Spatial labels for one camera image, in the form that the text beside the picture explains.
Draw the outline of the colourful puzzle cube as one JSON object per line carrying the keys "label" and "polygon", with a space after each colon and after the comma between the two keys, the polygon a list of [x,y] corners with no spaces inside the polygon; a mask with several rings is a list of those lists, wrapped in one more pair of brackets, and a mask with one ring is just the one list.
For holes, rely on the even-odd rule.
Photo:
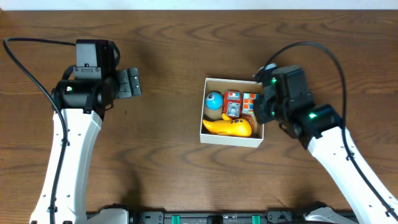
{"label": "colourful puzzle cube", "polygon": [[258,93],[243,93],[242,114],[254,114],[254,100],[258,98]]}

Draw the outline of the white cardboard box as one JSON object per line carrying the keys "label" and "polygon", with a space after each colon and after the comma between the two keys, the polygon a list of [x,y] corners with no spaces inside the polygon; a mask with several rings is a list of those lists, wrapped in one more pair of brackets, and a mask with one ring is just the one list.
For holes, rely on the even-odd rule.
{"label": "white cardboard box", "polygon": [[202,120],[215,121],[221,119],[222,109],[211,110],[205,106],[205,98],[207,94],[217,91],[224,93],[226,90],[238,90],[241,93],[262,93],[262,85],[254,81],[244,80],[230,80],[222,78],[206,78],[203,89],[203,103],[200,118],[200,142],[208,144],[221,144],[227,146],[241,146],[257,148],[263,142],[265,136],[265,129],[263,124],[255,122],[255,128],[251,137],[237,137],[237,136],[221,136],[210,134],[204,127]]}

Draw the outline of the red toy truck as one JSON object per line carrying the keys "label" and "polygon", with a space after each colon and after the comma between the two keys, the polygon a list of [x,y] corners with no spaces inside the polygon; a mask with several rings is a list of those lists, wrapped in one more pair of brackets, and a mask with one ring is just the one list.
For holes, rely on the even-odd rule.
{"label": "red toy truck", "polygon": [[240,118],[243,95],[238,90],[226,90],[223,98],[223,113],[230,118]]}

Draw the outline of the orange white toy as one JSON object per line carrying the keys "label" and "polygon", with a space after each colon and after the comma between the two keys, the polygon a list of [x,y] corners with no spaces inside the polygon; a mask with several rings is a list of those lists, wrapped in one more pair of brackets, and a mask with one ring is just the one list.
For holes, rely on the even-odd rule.
{"label": "orange white toy", "polygon": [[242,118],[230,118],[224,113],[221,120],[208,121],[202,123],[209,133],[222,136],[250,137],[253,133],[250,124]]}

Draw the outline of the blue toy ball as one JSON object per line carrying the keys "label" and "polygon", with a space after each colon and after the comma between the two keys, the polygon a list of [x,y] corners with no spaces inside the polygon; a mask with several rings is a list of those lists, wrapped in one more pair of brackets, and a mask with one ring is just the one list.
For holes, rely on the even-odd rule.
{"label": "blue toy ball", "polygon": [[210,110],[218,110],[223,105],[223,95],[220,92],[213,91],[207,94],[205,106]]}

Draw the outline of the orange ribbed toy ball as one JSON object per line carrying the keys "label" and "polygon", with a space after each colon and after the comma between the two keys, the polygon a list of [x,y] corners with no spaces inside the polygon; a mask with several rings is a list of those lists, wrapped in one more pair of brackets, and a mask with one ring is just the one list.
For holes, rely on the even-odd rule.
{"label": "orange ribbed toy ball", "polygon": [[256,127],[256,123],[254,122],[253,117],[250,114],[243,114],[242,119],[245,119],[251,126],[251,129],[254,130]]}

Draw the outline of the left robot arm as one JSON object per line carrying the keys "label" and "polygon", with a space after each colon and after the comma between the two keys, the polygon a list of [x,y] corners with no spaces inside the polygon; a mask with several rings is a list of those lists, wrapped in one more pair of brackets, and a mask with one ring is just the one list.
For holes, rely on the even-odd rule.
{"label": "left robot arm", "polygon": [[140,96],[137,68],[117,70],[120,52],[110,40],[79,39],[76,64],[52,90],[53,143],[44,186],[31,223],[88,223],[86,187],[104,115],[115,100]]}

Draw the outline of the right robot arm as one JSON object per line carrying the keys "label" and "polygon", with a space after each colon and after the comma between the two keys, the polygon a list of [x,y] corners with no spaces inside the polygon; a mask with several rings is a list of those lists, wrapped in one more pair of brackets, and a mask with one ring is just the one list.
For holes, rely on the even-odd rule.
{"label": "right robot arm", "polygon": [[254,75],[263,92],[254,101],[259,124],[277,121],[328,172],[360,223],[397,223],[397,199],[356,147],[343,119],[329,104],[316,105],[298,65],[272,63]]}

